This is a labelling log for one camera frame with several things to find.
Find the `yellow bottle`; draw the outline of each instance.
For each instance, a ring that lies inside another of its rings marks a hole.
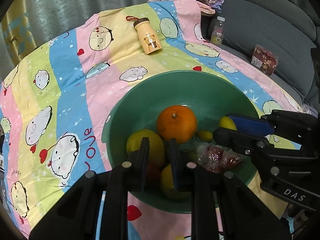
[[[148,18],[145,17],[145,18],[136,20],[133,23],[133,26],[138,32],[138,37],[139,37],[141,46],[146,55],[158,49],[162,49],[161,41],[159,40],[156,32],[151,27],[150,21]]]

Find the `curtain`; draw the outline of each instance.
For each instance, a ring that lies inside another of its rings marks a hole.
[[[15,0],[1,22],[1,81],[23,57],[56,36],[85,23],[93,14],[147,0]]]

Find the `red box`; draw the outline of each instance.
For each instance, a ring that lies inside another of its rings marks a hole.
[[[271,76],[278,65],[278,57],[270,50],[257,44],[254,48],[251,64],[260,69],[263,73]]]

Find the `gray sofa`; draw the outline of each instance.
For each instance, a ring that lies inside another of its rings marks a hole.
[[[300,105],[318,109],[310,49],[320,47],[320,19],[308,0],[225,0],[217,16],[226,19],[221,47],[250,62],[256,44],[279,57],[271,75]],[[210,39],[216,17],[202,18]]]

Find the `yellow curtain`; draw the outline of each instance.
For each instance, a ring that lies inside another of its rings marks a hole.
[[[33,39],[26,0],[14,0],[1,22],[7,50],[14,65],[30,54],[36,43]]]

